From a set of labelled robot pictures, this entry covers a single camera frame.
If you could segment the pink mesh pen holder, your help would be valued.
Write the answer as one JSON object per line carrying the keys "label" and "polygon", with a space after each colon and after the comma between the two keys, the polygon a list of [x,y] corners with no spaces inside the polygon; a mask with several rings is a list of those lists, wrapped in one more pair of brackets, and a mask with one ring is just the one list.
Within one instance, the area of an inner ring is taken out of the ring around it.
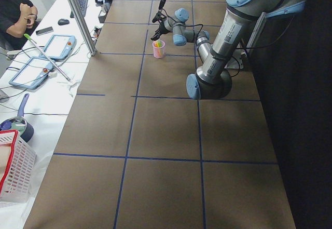
{"label": "pink mesh pen holder", "polygon": [[165,56],[165,53],[164,53],[165,43],[164,43],[164,41],[162,41],[162,47],[161,48],[155,47],[154,42],[152,42],[152,46],[153,46],[153,55],[154,55],[155,58],[161,59]]}

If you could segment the black keyboard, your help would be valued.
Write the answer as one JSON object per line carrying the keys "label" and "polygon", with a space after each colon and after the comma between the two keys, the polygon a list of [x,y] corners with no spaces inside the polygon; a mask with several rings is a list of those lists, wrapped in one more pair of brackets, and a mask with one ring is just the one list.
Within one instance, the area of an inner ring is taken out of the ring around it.
{"label": "black keyboard", "polygon": [[87,12],[88,0],[77,0],[79,8],[83,17],[85,17]]}

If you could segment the black computer mouse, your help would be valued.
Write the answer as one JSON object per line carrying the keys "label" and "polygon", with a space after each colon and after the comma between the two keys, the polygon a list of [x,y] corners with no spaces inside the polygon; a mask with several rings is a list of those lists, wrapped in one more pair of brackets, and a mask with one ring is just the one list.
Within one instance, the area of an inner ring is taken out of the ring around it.
{"label": "black computer mouse", "polygon": [[62,25],[67,25],[70,24],[70,21],[68,19],[59,19],[58,20],[58,25],[62,26]]}

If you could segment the blue teach pendant far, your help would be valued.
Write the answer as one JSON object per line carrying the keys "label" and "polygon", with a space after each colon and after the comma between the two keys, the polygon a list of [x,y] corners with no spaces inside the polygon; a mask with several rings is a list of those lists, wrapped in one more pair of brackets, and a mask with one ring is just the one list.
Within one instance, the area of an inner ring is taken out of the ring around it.
{"label": "blue teach pendant far", "polygon": [[43,52],[53,60],[64,60],[75,46],[75,36],[54,34],[44,46]]}

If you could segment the blue teach pendant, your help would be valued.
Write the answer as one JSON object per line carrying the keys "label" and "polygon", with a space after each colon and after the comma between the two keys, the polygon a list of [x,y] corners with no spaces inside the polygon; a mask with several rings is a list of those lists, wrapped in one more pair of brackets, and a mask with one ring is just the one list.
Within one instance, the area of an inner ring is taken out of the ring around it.
{"label": "blue teach pendant", "polygon": [[33,90],[42,84],[53,68],[53,64],[46,58],[31,57],[8,83],[12,86]]}
{"label": "blue teach pendant", "polygon": [[53,60],[64,60],[75,46],[75,36],[54,34],[44,46],[43,52]]}

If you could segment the black smartphone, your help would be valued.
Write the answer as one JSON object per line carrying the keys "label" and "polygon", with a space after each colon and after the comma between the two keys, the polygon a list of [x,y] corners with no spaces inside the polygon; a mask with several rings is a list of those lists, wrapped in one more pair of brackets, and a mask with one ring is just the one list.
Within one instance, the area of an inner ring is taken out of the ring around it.
{"label": "black smartphone", "polygon": [[41,35],[44,35],[44,34],[47,34],[47,33],[51,33],[53,31],[54,31],[53,27],[49,26],[47,28],[37,30],[35,33],[36,33],[37,36],[41,36]]}

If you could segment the blue teach pendant near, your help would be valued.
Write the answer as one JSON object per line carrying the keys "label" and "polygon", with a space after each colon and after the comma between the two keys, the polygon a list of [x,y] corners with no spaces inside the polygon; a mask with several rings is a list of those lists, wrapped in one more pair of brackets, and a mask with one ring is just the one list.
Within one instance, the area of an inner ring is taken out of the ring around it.
{"label": "blue teach pendant near", "polygon": [[33,90],[42,84],[53,68],[53,64],[46,58],[31,57],[8,83],[12,86]]}

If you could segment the long metal rod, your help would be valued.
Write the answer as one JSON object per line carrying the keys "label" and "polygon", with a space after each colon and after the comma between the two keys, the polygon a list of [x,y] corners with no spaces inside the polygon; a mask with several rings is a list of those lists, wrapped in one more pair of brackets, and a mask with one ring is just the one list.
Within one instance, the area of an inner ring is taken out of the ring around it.
{"label": "long metal rod", "polygon": [[45,52],[31,39],[31,37],[24,33],[23,36],[30,42],[32,43],[32,45],[64,76],[64,78],[71,83],[72,80],[65,74],[65,72],[63,72],[55,63],[54,61],[45,54]]}

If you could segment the person in black shirt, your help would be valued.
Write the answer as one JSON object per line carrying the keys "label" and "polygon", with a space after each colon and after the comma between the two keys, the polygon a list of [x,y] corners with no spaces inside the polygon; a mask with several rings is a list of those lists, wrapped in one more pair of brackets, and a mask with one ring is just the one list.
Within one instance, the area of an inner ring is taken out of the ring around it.
{"label": "person in black shirt", "polygon": [[38,26],[38,10],[30,0],[1,0],[1,36],[11,49],[21,49]]}

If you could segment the blue frying pan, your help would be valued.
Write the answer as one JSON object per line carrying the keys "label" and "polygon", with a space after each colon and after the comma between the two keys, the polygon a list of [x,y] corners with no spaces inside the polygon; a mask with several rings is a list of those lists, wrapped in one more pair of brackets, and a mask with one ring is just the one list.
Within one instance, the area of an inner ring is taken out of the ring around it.
{"label": "blue frying pan", "polygon": [[24,118],[24,108],[28,98],[29,94],[26,93],[21,101],[16,117],[12,117],[1,123],[1,131],[17,130],[25,142],[29,142],[34,134],[33,126]]}

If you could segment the white red plastic basket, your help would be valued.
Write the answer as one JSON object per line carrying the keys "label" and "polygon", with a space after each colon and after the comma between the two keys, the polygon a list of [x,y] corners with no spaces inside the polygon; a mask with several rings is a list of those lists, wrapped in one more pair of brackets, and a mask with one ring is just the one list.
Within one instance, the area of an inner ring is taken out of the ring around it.
{"label": "white red plastic basket", "polygon": [[1,207],[27,202],[35,159],[17,130],[1,131]]}

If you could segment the aluminium frame post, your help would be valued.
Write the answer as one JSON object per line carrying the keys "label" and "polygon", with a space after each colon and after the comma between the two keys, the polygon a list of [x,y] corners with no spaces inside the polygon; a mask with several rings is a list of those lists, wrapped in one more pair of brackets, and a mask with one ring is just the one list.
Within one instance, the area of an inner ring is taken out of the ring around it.
{"label": "aluminium frame post", "polygon": [[88,50],[90,52],[91,56],[95,56],[97,50],[96,47],[94,45],[94,42],[91,38],[91,34],[90,31],[87,27],[87,24],[85,22],[85,19],[81,13],[80,7],[79,7],[79,3],[77,0],[68,0],[68,3],[70,5],[70,8],[74,14],[74,18],[78,24],[79,30],[81,32],[81,35],[88,47]]}

